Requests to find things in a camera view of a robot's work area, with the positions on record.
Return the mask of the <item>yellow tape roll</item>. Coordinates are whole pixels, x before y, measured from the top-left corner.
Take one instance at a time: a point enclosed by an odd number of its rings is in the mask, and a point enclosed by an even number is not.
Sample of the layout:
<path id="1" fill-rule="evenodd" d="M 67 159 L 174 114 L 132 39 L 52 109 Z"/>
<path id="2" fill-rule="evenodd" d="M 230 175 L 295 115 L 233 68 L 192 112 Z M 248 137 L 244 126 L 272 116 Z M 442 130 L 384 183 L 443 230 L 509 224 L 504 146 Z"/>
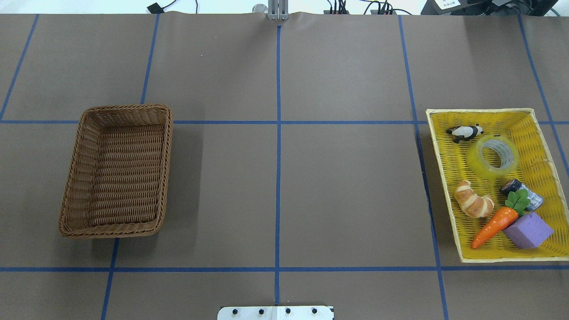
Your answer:
<path id="1" fill-rule="evenodd" d="M 517 169 L 520 153 L 504 136 L 484 136 L 468 148 L 466 162 L 477 177 L 496 180 Z"/>

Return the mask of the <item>brown wicker basket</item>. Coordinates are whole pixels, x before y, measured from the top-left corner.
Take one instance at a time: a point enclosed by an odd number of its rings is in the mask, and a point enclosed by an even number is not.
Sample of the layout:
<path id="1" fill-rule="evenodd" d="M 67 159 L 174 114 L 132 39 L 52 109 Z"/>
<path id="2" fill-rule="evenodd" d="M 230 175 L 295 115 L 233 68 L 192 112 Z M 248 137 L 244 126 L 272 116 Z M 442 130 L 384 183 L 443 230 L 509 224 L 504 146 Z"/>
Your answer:
<path id="1" fill-rule="evenodd" d="M 158 233 L 164 223 L 173 136 L 163 104 L 106 105 L 80 117 L 58 231 L 76 239 Z"/>

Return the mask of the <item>yellow plastic basket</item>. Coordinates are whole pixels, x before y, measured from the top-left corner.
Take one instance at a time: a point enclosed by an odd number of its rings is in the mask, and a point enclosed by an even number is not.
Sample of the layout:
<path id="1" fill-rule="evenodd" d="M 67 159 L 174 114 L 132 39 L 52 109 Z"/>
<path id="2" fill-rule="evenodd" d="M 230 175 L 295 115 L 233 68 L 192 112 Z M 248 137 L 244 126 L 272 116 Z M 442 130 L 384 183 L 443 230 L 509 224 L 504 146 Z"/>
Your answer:
<path id="1" fill-rule="evenodd" d="M 567 261 L 568 205 L 535 111 L 532 108 L 427 109 L 425 113 L 454 243 L 461 262 Z M 454 126 L 476 124 L 479 124 L 485 133 L 459 144 L 453 143 L 454 136 L 445 132 Z M 476 140 L 494 135 L 504 136 L 516 146 L 520 163 L 514 172 L 505 177 L 485 180 L 477 177 L 468 168 L 466 155 L 468 148 Z M 538 248 L 518 249 L 500 232 L 481 247 L 471 249 L 472 240 L 488 218 L 471 218 L 463 213 L 454 198 L 455 188 L 462 180 L 469 180 L 476 194 L 490 195 L 494 199 L 495 208 L 500 208 L 506 200 L 500 188 L 512 179 L 522 181 L 530 190 L 543 197 L 545 202 L 537 208 L 537 214 L 552 227 L 553 235 Z"/>

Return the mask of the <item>panda figurine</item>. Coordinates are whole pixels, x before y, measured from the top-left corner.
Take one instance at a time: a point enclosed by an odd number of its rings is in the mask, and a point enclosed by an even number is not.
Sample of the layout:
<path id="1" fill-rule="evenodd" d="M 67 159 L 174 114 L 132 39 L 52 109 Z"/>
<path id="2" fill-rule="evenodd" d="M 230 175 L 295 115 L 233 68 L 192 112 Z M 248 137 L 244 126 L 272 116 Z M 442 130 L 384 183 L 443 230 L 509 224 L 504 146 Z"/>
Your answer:
<path id="1" fill-rule="evenodd" d="M 484 130 L 479 124 L 474 126 L 454 126 L 445 131 L 454 136 L 453 143 L 459 144 L 461 141 L 474 139 L 476 136 L 484 134 Z"/>

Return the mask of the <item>toy croissant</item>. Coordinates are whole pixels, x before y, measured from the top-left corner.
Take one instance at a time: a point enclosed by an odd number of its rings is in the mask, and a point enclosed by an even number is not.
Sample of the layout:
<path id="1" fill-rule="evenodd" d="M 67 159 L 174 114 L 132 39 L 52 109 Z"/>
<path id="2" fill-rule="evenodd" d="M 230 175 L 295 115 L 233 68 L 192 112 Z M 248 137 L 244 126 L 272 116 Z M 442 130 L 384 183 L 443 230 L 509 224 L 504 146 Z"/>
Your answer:
<path id="1" fill-rule="evenodd" d="M 492 214 L 495 206 L 494 199 L 490 195 L 480 196 L 476 194 L 469 180 L 462 180 L 454 191 L 454 198 L 467 216 L 471 218 L 488 217 Z"/>

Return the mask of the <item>small black usb device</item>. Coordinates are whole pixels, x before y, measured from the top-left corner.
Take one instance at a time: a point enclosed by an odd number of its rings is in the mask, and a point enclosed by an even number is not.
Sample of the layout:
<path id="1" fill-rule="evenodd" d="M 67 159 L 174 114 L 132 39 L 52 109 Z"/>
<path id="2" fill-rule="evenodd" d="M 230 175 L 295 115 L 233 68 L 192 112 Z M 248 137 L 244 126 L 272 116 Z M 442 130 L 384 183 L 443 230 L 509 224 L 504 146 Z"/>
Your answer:
<path id="1" fill-rule="evenodd" d="M 147 9 L 151 14 L 162 14 L 162 13 L 164 13 L 163 8 L 158 3 L 153 3 L 149 6 L 147 6 Z"/>

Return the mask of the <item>small black-lidded jar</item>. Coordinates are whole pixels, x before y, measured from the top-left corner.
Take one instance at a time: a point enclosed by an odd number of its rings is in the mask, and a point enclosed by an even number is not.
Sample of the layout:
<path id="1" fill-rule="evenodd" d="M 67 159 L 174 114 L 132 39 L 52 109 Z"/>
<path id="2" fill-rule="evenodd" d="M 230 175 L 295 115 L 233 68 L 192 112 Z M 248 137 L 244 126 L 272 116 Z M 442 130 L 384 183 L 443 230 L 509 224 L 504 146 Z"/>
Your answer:
<path id="1" fill-rule="evenodd" d="M 526 184 L 517 179 L 509 180 L 500 188 L 500 192 L 507 196 L 506 204 L 515 209 L 521 209 L 525 204 L 525 211 L 535 211 L 545 202 L 543 197 L 530 190 Z"/>

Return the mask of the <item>toy carrot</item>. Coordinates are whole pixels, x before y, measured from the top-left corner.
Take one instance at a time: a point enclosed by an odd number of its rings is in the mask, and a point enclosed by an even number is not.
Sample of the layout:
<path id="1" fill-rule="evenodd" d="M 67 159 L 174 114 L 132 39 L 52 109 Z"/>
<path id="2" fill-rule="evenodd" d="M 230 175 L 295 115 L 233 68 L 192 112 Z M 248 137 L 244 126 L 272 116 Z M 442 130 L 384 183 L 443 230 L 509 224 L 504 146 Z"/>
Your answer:
<path id="1" fill-rule="evenodd" d="M 521 209 L 515 209 L 513 206 L 508 206 L 506 200 L 504 206 L 500 207 L 488 223 L 475 235 L 471 242 L 471 249 L 481 247 L 486 241 L 492 239 L 492 237 L 512 225 L 512 223 L 524 215 L 525 204 L 521 205 Z"/>

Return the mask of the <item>purple foam block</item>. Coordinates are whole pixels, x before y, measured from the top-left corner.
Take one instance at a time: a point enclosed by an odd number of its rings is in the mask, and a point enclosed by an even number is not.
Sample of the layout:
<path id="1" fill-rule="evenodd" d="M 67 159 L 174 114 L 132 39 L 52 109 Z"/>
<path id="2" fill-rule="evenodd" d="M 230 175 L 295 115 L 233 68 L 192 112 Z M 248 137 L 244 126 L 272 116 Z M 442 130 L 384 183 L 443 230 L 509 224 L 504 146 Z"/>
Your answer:
<path id="1" fill-rule="evenodd" d="M 536 212 L 529 212 L 506 227 L 503 233 L 518 249 L 533 249 L 549 239 L 553 229 Z"/>

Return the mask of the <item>aluminium frame post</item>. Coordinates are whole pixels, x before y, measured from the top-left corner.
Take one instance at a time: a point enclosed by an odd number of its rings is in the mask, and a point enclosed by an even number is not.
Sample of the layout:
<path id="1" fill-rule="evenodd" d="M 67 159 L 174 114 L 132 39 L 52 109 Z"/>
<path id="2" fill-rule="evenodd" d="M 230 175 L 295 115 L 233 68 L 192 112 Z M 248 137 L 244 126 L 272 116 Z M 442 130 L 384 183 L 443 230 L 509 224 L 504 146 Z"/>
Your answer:
<path id="1" fill-rule="evenodd" d="M 289 1 L 288 0 L 269 0 L 268 1 L 268 20 L 288 20 Z"/>

